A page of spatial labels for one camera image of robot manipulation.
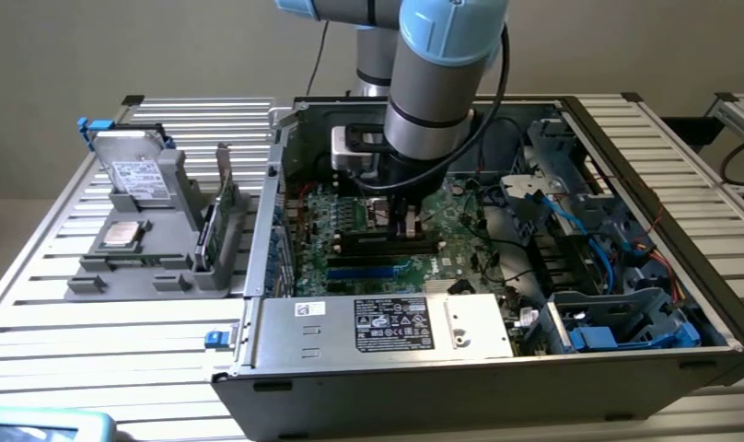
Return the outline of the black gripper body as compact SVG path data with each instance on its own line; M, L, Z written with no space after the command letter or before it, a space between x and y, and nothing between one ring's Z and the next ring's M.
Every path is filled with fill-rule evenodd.
M441 158L419 160L399 153L383 154L376 185L385 190L380 193L420 204L441 187L448 167L440 168L440 164Z

